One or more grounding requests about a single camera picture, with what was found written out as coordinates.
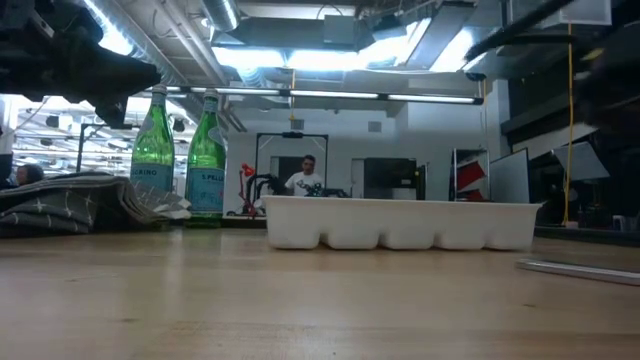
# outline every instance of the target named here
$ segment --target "fluorescent light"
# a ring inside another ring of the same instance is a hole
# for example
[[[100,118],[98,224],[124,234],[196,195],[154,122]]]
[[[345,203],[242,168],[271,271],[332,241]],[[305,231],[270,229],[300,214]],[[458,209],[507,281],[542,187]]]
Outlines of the fluorescent light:
[[[330,98],[351,98],[351,99],[377,99],[378,94],[352,93],[339,91],[312,91],[312,90],[291,90],[292,96],[305,97],[330,97]]]
[[[257,49],[229,49],[214,47],[213,53],[216,55],[221,65],[233,66],[235,68],[257,68],[257,67],[283,67],[284,58],[277,50],[257,50]]]
[[[469,61],[465,66],[462,67],[462,71],[469,71],[469,69],[473,68],[474,66],[476,66],[482,59],[484,59],[484,57],[487,56],[487,53],[484,53],[478,57],[476,57],[475,59]]]
[[[109,18],[98,9],[92,0],[84,0],[87,7],[98,17],[98,23],[104,31],[104,36],[99,45],[120,55],[129,55],[133,51],[133,45],[127,41],[122,33],[113,25]]]
[[[431,18],[422,19],[422,21],[417,23],[411,23],[407,25],[407,42],[406,45],[398,52],[396,56],[395,66],[405,64],[413,51],[418,46],[420,39],[424,36],[424,33],[429,28],[429,24],[431,24]]]
[[[25,162],[25,163],[27,163],[27,164],[37,164],[37,163],[40,162],[40,161],[38,161],[38,160],[36,160],[36,159],[34,159],[32,157],[28,157],[28,158],[24,158],[24,159],[20,159],[20,160]]]
[[[297,50],[287,66],[308,71],[349,71],[362,68],[355,52]]]
[[[128,142],[122,141],[122,140],[117,140],[117,139],[109,140],[109,141],[107,141],[107,144],[111,144],[111,145],[113,145],[113,146],[115,146],[117,148],[120,148],[120,149],[128,149],[129,148],[129,143]]]
[[[410,102],[437,102],[449,104],[473,104],[475,99],[436,95],[389,95],[389,100]]]
[[[263,95],[278,96],[280,92],[276,89],[249,89],[249,88],[217,88],[219,94],[225,95]]]
[[[102,130],[98,130],[96,131],[96,135],[103,137],[105,139],[111,139],[111,134],[107,134],[106,132],[102,131]]]
[[[473,46],[471,32],[466,29],[460,30],[429,70],[433,72],[455,72],[460,70],[465,65],[464,56],[471,46]]]
[[[40,149],[14,149],[14,154],[33,154],[33,155],[52,155],[52,156],[68,156],[77,157],[77,151],[53,151]],[[115,152],[115,151],[83,151],[83,156],[113,156],[122,158],[131,158],[131,152]],[[185,160],[187,155],[176,155],[176,160]]]

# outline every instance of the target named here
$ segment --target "white wall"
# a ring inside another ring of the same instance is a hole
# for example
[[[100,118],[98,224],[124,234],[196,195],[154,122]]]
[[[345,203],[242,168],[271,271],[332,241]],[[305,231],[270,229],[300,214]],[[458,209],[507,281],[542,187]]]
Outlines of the white wall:
[[[489,99],[489,106],[498,107],[499,97]],[[252,132],[289,131],[286,110],[263,113],[253,109],[237,109],[236,114]],[[482,127],[482,106],[411,103],[394,118],[382,111],[296,110],[296,118],[305,120],[305,133],[329,134],[329,171],[327,186],[349,192],[351,160],[367,157],[415,158],[418,165],[428,163],[427,199],[447,200],[451,150],[475,149],[498,144],[499,126],[485,131]],[[367,133],[368,121],[381,121],[383,133]],[[259,153],[260,173],[269,172],[272,156],[316,156],[317,169],[324,175],[324,155],[310,140],[273,138]],[[242,206],[238,171],[243,162],[253,165],[255,133],[230,134],[227,154],[227,182],[224,210],[237,211]]]

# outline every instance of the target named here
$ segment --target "yellow cable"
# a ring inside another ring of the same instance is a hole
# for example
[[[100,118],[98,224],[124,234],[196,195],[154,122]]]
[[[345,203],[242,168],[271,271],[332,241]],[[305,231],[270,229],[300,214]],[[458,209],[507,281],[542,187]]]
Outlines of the yellow cable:
[[[569,35],[571,35],[571,23],[569,23]],[[567,176],[564,188],[564,219],[566,226],[569,222],[569,190],[571,189],[571,158],[573,155],[573,45],[569,43],[569,158],[567,159]]]

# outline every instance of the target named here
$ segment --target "metal beam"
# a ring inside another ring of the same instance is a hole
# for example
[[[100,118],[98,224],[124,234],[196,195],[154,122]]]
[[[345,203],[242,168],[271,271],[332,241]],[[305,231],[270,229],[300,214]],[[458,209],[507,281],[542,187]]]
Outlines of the metal beam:
[[[542,118],[566,109],[569,106],[569,94],[564,93],[544,103],[537,105],[527,112],[513,117],[500,125],[504,135],[516,131],[524,126],[532,124]]]

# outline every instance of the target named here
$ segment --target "ceiling vent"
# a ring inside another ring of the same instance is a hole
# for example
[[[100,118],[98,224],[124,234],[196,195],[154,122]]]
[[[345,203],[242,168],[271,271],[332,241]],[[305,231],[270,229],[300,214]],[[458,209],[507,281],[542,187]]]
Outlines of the ceiling vent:
[[[543,26],[558,24],[611,25],[611,0],[577,0],[548,18]]]
[[[369,121],[369,132],[381,133],[382,123],[380,121]]]
[[[291,120],[291,130],[295,130],[295,131],[304,130],[304,120],[302,119]]]

